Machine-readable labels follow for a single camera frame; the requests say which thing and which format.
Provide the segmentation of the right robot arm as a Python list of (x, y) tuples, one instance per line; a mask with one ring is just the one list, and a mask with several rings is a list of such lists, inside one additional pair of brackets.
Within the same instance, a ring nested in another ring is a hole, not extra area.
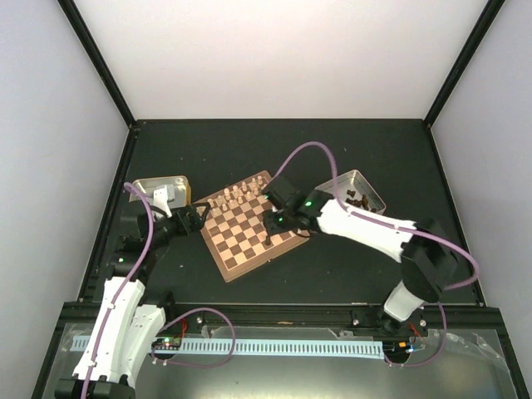
[(410, 316), (426, 303), (437, 303), (458, 265), (457, 257), (439, 238), (429, 237), (438, 223), (418, 224), (357, 209), (333, 195), (314, 190), (293, 195), (287, 202), (269, 192), (273, 205), (263, 212), (267, 236), (298, 230), (335, 235), (366, 245), (396, 261), (401, 279), (377, 315), (388, 335), (403, 330)]

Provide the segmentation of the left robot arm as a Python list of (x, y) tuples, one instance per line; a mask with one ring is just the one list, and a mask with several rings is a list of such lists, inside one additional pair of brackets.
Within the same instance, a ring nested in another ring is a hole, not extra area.
[(207, 202), (174, 208), (168, 214), (129, 204), (121, 219), (122, 235), (108, 257), (101, 306), (81, 360), (72, 375), (60, 379), (56, 398), (133, 398), (141, 365), (158, 331), (178, 322), (172, 293), (145, 298), (156, 252), (174, 237), (204, 228)]

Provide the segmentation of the white chess pieces row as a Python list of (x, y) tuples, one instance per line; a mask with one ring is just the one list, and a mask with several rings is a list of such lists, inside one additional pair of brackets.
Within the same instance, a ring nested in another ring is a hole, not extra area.
[(210, 206), (209, 213), (213, 217), (229, 215), (230, 213), (237, 216), (249, 211), (261, 215), (271, 207), (271, 204), (262, 194), (262, 189), (270, 179), (271, 176), (267, 171), (261, 171), (207, 196), (204, 201)]

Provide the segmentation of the wooden chess board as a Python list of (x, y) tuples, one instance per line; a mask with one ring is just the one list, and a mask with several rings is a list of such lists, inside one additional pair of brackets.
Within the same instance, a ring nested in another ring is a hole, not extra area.
[(266, 245), (263, 213), (257, 215), (253, 211), (237, 216), (209, 214), (201, 234), (226, 283), (309, 240), (304, 234), (299, 237), (287, 232), (271, 236), (271, 245)]

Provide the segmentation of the small circuit board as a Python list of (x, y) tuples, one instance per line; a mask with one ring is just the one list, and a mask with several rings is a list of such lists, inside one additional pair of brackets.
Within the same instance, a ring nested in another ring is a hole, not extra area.
[(152, 347), (156, 351), (157, 350), (176, 351), (180, 348), (181, 341), (182, 341), (181, 337), (157, 337), (154, 340)]

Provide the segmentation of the yellow-rimmed metal tin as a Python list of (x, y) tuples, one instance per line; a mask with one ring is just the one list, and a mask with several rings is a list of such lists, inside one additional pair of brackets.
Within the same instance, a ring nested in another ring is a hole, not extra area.
[(153, 193), (162, 188), (168, 191), (167, 204), (171, 209), (184, 207), (191, 203), (192, 190), (184, 175), (138, 179), (132, 184), (148, 199), (150, 204), (154, 204)]

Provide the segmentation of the pink-rimmed metal tin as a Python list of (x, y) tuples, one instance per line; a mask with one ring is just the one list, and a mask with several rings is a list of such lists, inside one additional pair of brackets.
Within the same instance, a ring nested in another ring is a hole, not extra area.
[(357, 207), (383, 215), (387, 206), (381, 196), (359, 170), (349, 170), (337, 176), (338, 198), (352, 210)]

